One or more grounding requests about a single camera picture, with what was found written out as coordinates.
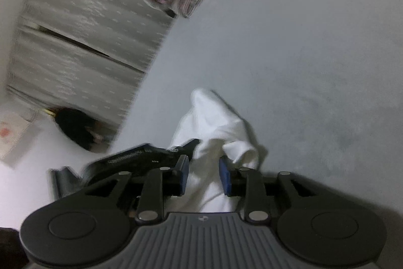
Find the white cloth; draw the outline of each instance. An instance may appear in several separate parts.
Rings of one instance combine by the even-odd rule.
[[[192,108],[181,119],[172,146],[192,138],[201,139],[189,166],[184,196],[172,197],[165,204],[167,212],[231,212],[239,198],[224,195],[218,173],[224,153],[236,166],[256,168],[258,155],[249,143],[244,122],[229,110],[213,92],[195,89]]]

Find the gray tabletop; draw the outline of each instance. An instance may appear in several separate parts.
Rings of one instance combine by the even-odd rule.
[[[167,147],[194,88],[248,122],[264,173],[374,206],[403,263],[403,0],[204,0],[169,32],[112,152]]]

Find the gray patterned curtain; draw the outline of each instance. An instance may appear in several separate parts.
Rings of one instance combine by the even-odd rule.
[[[171,20],[142,0],[27,0],[8,88],[118,127]]]

